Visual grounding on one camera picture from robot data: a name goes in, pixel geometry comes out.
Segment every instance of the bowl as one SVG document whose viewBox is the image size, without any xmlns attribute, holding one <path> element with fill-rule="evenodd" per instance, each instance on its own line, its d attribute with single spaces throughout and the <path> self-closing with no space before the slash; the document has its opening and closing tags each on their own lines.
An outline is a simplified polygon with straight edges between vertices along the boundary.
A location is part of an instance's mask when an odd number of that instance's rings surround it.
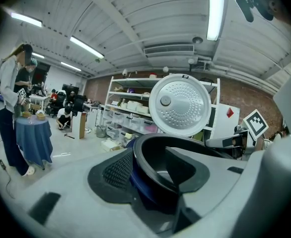
<svg viewBox="0 0 291 238">
<path fill-rule="evenodd" d="M 39 113 L 36 115 L 37 120 L 45 120 L 45 115 L 42 113 Z"/>
<path fill-rule="evenodd" d="M 29 118 L 31 116 L 32 116 L 32 114 L 30 112 L 28 112 L 28 111 L 22 112 L 22 117 Z"/>
</svg>

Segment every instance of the ceiling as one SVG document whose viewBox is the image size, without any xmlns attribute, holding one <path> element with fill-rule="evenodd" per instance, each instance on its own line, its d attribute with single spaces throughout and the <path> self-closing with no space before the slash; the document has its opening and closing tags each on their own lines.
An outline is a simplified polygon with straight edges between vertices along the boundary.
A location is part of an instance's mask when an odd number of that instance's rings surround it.
<svg viewBox="0 0 291 238">
<path fill-rule="evenodd" d="M 77 74 L 87 78 L 125 68 L 188 70 L 188 59 L 195 58 L 210 61 L 207 73 L 274 94 L 291 75 L 291 26 L 266 21 L 255 9 L 255 20 L 249 23 L 234 0 L 225 0 L 216 42 L 206 39 L 209 0 L 19 0 L 12 9 L 43 22 L 39 28 L 11 19 L 34 52 L 51 64 L 64 61 L 76 66 L 82 70 Z M 71 36 L 104 54 L 104 59 L 96 60 L 70 42 Z M 203 39 L 201 44 L 192 42 L 197 36 Z M 144 48 L 175 44 L 194 45 L 194 51 L 144 53 Z"/>
</svg>

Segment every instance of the brick wall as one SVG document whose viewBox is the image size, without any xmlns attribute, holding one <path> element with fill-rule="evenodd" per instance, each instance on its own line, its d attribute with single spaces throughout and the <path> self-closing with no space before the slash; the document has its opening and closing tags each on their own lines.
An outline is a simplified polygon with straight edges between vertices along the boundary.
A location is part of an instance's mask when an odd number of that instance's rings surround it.
<svg viewBox="0 0 291 238">
<path fill-rule="evenodd" d="M 158 77 L 163 77 L 163 75 L 166 75 L 162 71 L 156 71 L 155 73 Z M 241 122 L 242 119 L 249 115 L 252 111 L 257 109 L 269 126 L 269 129 L 265 132 L 265 136 L 267 138 L 277 130 L 280 130 L 282 125 L 282 115 L 271 95 L 236 80 L 199 72 L 187 74 L 192 75 L 197 79 L 201 79 L 203 77 L 210 78 L 214 82 L 217 81 L 217 78 L 220 78 L 220 102 L 240 108 L 239 122 Z M 131 78 L 148 76 L 149 72 L 146 71 L 138 72 L 138 74 L 131 74 Z M 114 78 L 122 78 L 122 75 L 114 75 Z M 110 80 L 111 76 L 88 80 L 84 94 L 88 98 L 92 100 L 99 100 L 104 104 Z"/>
</svg>

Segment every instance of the red shirt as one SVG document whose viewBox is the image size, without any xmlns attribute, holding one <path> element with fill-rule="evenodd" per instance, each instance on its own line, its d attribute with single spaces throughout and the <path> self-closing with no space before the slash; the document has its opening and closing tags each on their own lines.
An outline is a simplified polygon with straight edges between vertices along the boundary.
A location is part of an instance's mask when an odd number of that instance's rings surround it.
<svg viewBox="0 0 291 238">
<path fill-rule="evenodd" d="M 57 94 L 56 93 L 52 93 L 51 95 L 51 99 L 54 98 L 55 100 L 57 99 Z"/>
</svg>

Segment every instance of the desk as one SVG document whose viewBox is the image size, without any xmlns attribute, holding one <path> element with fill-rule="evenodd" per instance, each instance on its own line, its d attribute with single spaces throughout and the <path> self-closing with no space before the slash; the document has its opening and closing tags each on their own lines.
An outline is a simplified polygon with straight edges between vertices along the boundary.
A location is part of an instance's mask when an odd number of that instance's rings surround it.
<svg viewBox="0 0 291 238">
<path fill-rule="evenodd" d="M 24 158 L 44 169 L 43 160 L 52 162 L 53 146 L 50 140 L 51 128 L 48 120 L 37 120 L 19 117 L 16 120 L 16 142 L 24 154 Z"/>
<path fill-rule="evenodd" d="M 99 105 L 98 107 L 92 107 L 90 104 L 84 103 L 84 107 L 89 108 L 87 112 L 86 126 L 88 128 L 95 128 L 95 126 L 101 124 L 102 110 L 104 105 Z"/>
<path fill-rule="evenodd" d="M 39 104 L 41 106 L 41 110 L 45 111 L 46 107 L 48 106 L 50 102 L 50 96 L 37 96 L 37 95 L 30 95 L 30 103 L 32 104 Z"/>
</svg>

